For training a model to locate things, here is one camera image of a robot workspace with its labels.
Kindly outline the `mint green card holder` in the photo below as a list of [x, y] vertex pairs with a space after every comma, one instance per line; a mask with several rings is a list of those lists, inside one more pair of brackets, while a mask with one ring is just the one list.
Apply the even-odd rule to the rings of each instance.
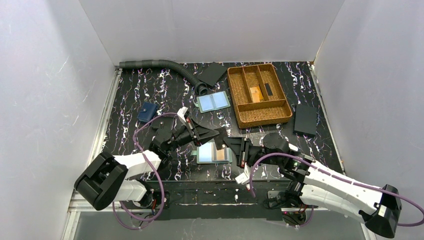
[[222, 145], [222, 149], [217, 149], [214, 141], [209, 141], [201, 146], [197, 146], [191, 152], [195, 157], [197, 164], [227, 164], [233, 162], [234, 154], [232, 151]]

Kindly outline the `black credit card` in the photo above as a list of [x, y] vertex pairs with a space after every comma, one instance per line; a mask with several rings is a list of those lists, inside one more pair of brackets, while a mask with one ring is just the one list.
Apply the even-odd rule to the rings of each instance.
[[226, 127], [216, 128], [215, 131], [218, 133], [217, 136], [214, 137], [215, 147], [217, 150], [222, 150], [227, 145], [225, 144], [225, 138], [228, 137], [228, 132]]

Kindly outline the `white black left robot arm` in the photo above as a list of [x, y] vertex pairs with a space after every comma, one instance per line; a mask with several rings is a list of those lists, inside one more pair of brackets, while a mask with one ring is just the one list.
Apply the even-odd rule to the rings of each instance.
[[194, 143], [201, 146], [213, 140], [218, 148], [223, 146], [225, 129], [209, 129], [189, 117], [181, 118], [182, 125], [174, 129], [162, 124], [147, 150], [129, 155], [112, 155], [101, 152], [76, 179], [74, 189], [100, 211], [114, 202], [142, 202], [151, 192], [140, 180], [132, 177], [155, 173], [161, 163], [171, 156], [171, 151]]

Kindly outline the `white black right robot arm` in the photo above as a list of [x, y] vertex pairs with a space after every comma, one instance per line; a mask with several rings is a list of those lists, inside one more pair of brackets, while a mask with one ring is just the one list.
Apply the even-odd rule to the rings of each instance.
[[258, 165], [275, 165], [280, 174], [291, 180], [282, 199], [335, 211], [381, 237], [395, 237], [402, 210], [395, 187], [387, 184], [380, 188], [338, 173], [301, 153], [278, 133], [267, 134], [262, 145], [253, 145], [246, 137], [225, 137], [223, 142], [235, 154], [237, 166], [243, 169], [235, 180], [247, 190], [252, 190], [253, 171]]

